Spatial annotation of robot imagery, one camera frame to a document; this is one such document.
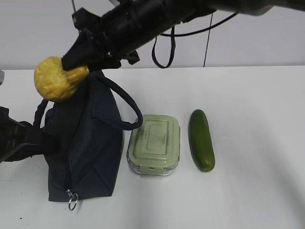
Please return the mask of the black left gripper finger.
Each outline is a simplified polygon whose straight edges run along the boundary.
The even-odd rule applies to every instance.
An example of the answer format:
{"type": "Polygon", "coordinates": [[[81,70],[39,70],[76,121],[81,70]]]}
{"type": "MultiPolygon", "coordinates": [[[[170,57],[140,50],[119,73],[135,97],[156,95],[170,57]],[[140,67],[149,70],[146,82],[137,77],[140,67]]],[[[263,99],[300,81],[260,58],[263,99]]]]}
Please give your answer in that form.
{"type": "Polygon", "coordinates": [[[44,136],[38,145],[30,145],[29,156],[54,155],[59,152],[61,141],[53,136],[44,136]]]}

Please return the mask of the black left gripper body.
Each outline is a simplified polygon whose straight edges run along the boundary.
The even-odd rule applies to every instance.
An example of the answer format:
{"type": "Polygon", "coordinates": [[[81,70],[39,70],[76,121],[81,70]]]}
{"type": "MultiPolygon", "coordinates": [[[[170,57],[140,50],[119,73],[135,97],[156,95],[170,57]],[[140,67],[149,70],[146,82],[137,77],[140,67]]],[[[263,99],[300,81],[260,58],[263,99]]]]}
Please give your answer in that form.
{"type": "Polygon", "coordinates": [[[29,156],[30,145],[38,145],[42,130],[28,122],[8,119],[4,122],[4,161],[15,162],[29,156]]]}

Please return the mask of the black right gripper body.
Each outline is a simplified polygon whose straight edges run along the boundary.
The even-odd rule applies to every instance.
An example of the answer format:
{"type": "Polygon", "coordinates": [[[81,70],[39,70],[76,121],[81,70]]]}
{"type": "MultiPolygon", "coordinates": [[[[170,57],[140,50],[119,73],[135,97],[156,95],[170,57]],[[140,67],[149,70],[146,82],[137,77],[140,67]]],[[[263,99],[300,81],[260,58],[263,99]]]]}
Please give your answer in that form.
{"type": "Polygon", "coordinates": [[[103,16],[80,8],[72,19],[80,33],[88,30],[102,43],[105,58],[133,65],[140,60],[138,48],[174,27],[169,6],[168,0],[124,0],[103,16]]]}

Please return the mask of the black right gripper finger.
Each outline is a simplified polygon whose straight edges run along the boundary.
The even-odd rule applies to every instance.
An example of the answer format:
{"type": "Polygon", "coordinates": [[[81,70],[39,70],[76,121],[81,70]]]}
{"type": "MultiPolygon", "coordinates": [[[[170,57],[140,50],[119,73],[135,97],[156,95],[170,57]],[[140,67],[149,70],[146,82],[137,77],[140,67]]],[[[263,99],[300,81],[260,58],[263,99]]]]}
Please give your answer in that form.
{"type": "Polygon", "coordinates": [[[88,69],[90,72],[104,70],[104,69],[118,69],[122,66],[121,60],[116,57],[106,58],[89,58],[88,69]]]}
{"type": "Polygon", "coordinates": [[[90,71],[104,68],[104,47],[88,30],[82,30],[75,43],[62,57],[61,63],[65,71],[87,66],[90,71]]]}

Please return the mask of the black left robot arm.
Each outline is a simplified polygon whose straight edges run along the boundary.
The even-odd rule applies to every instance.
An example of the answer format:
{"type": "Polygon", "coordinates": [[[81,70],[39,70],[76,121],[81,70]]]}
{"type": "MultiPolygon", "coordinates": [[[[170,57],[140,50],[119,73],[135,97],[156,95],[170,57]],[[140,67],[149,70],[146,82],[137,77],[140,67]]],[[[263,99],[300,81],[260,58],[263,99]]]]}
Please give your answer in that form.
{"type": "Polygon", "coordinates": [[[28,122],[9,117],[9,109],[0,108],[0,161],[21,161],[35,155],[56,153],[61,142],[28,122]]]}

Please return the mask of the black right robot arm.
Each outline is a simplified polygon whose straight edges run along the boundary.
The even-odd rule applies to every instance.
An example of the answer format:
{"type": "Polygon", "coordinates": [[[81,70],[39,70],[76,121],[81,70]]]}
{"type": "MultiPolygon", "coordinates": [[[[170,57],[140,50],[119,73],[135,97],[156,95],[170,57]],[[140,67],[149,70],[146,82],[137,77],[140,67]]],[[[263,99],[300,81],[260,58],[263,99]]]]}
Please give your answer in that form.
{"type": "Polygon", "coordinates": [[[114,9],[97,16],[84,8],[72,15],[80,31],[61,62],[66,71],[116,69],[121,61],[139,61],[137,49],[177,24],[217,10],[260,16],[273,6],[304,10],[302,0],[118,0],[114,9]]]}

